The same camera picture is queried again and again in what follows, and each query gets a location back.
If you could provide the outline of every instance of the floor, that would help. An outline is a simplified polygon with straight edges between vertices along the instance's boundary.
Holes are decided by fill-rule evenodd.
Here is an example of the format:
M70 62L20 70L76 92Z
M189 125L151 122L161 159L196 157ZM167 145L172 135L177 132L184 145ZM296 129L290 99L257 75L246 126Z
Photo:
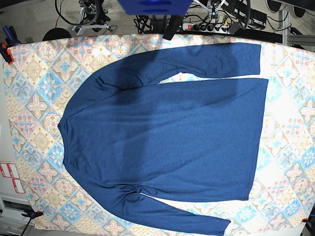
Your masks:
M55 10L54 0L43 0L36 4L28 4L27 6L14 8L0 15L0 26L14 26L18 38L22 43L42 41L46 32L55 27L58 15ZM128 16L124 13L117 0L105 0L104 8L108 8L108 16L111 18L110 25L114 28L113 34L137 33L134 25L134 16ZM272 13L268 10L265 0L252 0L252 8L265 12L268 16L278 19L278 13ZM290 20L292 26L299 29L303 34L315 35L315 17L305 14L303 18L295 18L292 13L292 6L286 6L285 10L290 11ZM79 18L80 6L78 0L65 0L62 4L62 14L70 21L77 22ZM189 10L190 14L198 14L205 16L206 12L201 8ZM279 23L270 20L274 28L279 26ZM65 28L71 32L72 36L75 33L71 31L72 26L68 25L62 19L58 21L58 27ZM268 25L265 31L272 32L272 28ZM87 30L84 36L96 34L109 34L108 30L101 30L95 33L93 30ZM0 41L4 41L5 35L0 31Z

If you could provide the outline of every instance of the table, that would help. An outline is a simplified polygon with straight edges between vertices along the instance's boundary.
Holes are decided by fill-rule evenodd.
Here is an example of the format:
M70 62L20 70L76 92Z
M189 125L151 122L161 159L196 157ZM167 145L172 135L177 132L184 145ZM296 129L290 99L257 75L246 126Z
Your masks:
M57 124L65 106L89 75L132 54L213 43L261 44L261 74L267 78L266 105L255 180L249 201L183 203L177 208L231 219L225 235L297 227L315 203L315 54L232 37L105 35L11 48L15 62L3 62L4 90L18 172L34 210L44 211L35 227L111 236L185 235L149 228L104 210L62 165ZM232 61L226 58L226 66ZM178 74L162 83L202 80Z

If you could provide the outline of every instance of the blue long-sleeve shirt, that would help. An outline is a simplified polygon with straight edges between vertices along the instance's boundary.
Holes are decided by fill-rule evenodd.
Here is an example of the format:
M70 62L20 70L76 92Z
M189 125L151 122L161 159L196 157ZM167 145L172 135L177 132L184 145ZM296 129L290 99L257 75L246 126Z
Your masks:
M247 200L268 81L157 84L179 72L205 78L259 74L260 49L233 43L157 50L95 72L71 98L58 125L65 168L117 217L223 235L229 220L195 215L148 196Z

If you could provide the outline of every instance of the tile pattern fabric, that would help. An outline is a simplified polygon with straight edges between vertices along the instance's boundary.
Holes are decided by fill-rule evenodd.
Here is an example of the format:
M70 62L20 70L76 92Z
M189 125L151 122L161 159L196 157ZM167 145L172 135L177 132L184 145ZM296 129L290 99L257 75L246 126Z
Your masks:
M149 34L80 37L11 48L15 62L3 62L8 119L26 196L34 210L44 212L35 227L111 236L184 235L133 224L104 210L65 170L57 124L80 85L109 63L151 50L226 42L261 44L260 77L269 80L250 199L161 201L195 214L231 219L226 236L301 225L315 203L315 54L245 39L176 35L166 41ZM226 66L229 63L233 62L227 55ZM162 83L198 80L204 78L178 74Z

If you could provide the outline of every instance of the patterned tablecloth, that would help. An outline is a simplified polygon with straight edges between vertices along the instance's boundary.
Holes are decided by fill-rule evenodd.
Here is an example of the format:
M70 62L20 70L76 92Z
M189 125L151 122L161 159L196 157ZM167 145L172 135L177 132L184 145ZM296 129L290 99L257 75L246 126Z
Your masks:
M183 235L133 224L104 210L65 170L57 124L84 80L111 62L145 51L225 42L261 44L260 77L269 79L250 199L164 202L195 214L231 219L226 235L300 225L315 203L315 54L244 39L176 35L165 41L152 34L81 37L11 48L15 62L3 62L8 119L27 198L34 210L44 211L35 227L112 236ZM230 63L234 62L227 55L226 66ZM164 82L191 80L202 79L179 74Z

